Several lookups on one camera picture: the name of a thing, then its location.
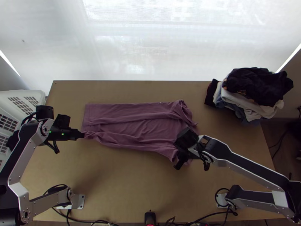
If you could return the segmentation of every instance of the wooden table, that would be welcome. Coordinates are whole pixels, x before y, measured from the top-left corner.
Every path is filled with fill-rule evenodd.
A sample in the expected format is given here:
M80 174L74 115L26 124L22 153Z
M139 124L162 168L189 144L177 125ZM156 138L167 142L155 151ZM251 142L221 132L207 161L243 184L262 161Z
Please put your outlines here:
M242 126L232 112L204 105L209 82L182 81L54 81L47 105L56 114L71 116L70 126L81 128L87 103L142 103L183 99L193 112L201 134L220 139L236 153L273 169L260 126ZM176 216L176 222L193 221L217 209L214 193L237 184L247 190L266 191L261 185L224 167L204 172L200 160L177 171L166 157L151 152L116 149L94 140L58 142L59 154L39 147L32 156L23 185L30 198L53 185L65 183L85 194L82 210L72 216L83 220L106 219L116 223L144 221L144 213L155 211L159 222ZM282 215L246 208L229 220L281 218ZM223 221L215 215L208 221ZM53 210L35 220L65 221Z

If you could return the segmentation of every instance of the purple shirt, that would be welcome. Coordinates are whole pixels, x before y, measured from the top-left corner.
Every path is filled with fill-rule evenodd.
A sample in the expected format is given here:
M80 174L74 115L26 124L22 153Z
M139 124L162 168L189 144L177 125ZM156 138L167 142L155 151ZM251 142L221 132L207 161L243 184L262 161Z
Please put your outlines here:
M142 104L87 104L82 124L86 139L115 148L155 151L171 161L177 134L189 126L197 131L183 100Z

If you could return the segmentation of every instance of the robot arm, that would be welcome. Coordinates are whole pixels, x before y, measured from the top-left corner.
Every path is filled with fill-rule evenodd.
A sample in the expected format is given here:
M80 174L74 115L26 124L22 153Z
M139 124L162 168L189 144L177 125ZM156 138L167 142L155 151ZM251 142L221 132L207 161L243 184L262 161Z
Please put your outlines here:
M239 185L233 185L227 194L219 195L221 204L281 213L289 220L301 223L301 182L289 181L282 174L233 153L227 144L206 135L198 136L190 128L178 134L175 146L179 149L177 170L188 159L201 159L205 170L210 164L229 167L272 190L246 191Z
M84 205L84 195L73 194L67 186L52 188L47 194L30 200L27 189L20 183L37 146L52 140L84 137L78 130L68 127L70 117L59 115L54 121L52 107L37 106L36 119L23 124L7 142L12 152L0 172L0 220L3 226L28 224L33 217L54 206L82 209ZM59 152L57 147L53 146L53 149Z

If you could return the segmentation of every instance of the white garment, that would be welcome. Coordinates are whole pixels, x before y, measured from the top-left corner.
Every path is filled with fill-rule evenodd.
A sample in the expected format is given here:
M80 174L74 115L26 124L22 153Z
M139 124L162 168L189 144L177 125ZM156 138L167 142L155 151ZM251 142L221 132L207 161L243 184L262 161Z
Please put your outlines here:
M222 83L223 82L218 82L217 83L217 86L216 86L216 90L215 90L215 93L213 95L213 103L216 105L216 99L218 98L219 96L219 92L220 92L220 89L222 88Z
M274 107L261 106L239 93L231 93L224 88L221 88L221 96L223 101L243 108L249 122L261 117L270 119L276 114L278 108L283 108L283 100L279 100Z

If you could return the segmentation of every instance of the white laundry basket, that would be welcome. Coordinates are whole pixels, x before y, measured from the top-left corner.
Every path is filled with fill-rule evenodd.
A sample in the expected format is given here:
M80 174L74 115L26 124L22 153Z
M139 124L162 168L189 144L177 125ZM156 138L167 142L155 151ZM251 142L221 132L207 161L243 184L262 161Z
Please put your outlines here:
M22 120L35 112L37 105L45 104L41 90L11 90L0 92L0 171L11 151L6 147L8 138L21 127Z

